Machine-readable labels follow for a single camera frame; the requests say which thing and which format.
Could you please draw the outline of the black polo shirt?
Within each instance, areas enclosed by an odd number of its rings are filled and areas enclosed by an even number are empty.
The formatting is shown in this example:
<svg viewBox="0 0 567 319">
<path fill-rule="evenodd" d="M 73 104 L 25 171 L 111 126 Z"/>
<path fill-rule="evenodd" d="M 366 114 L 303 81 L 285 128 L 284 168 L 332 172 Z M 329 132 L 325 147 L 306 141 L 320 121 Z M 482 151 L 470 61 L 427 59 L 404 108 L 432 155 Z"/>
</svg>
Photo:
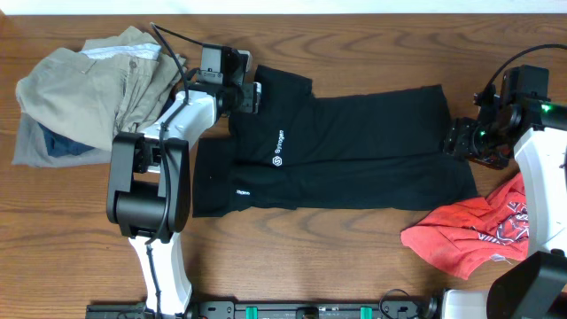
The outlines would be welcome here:
<svg viewBox="0 0 567 319">
<path fill-rule="evenodd" d="M 474 198 L 468 163 L 446 155 L 443 89 L 317 97 L 306 77 L 259 66 L 256 113 L 198 144 L 193 213 L 251 207 L 432 210 Z"/>
</svg>

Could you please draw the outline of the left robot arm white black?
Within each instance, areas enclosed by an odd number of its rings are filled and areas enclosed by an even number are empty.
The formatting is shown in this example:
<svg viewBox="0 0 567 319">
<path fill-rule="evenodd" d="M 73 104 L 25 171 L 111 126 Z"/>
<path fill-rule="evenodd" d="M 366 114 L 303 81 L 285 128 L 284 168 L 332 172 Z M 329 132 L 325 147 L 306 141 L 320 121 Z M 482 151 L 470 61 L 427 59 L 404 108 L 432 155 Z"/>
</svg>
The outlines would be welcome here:
<svg viewBox="0 0 567 319">
<path fill-rule="evenodd" d="M 180 72 L 174 102 L 148 128 L 113 139 L 107 217 L 136 251 L 147 299 L 92 305 L 88 318 L 183 318 L 188 311 L 181 233 L 190 211 L 190 149 L 223 115 L 256 113 L 261 97 L 260 83 L 245 81 L 249 51 L 200 46 L 200 65 Z"/>
</svg>

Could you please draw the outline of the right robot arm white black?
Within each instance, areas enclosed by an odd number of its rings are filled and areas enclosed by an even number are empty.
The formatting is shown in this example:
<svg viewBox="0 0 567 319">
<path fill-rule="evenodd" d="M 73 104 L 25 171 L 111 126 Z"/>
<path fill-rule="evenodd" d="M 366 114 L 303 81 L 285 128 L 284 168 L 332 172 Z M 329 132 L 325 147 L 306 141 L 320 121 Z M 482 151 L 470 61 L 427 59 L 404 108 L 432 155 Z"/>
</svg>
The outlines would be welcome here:
<svg viewBox="0 0 567 319">
<path fill-rule="evenodd" d="M 566 108 L 548 98 L 546 68 L 509 62 L 475 95 L 478 117 L 453 121 L 444 152 L 494 169 L 515 160 L 524 179 L 530 223 L 524 261 L 488 291 L 447 290 L 442 318 L 566 316 Z"/>
</svg>

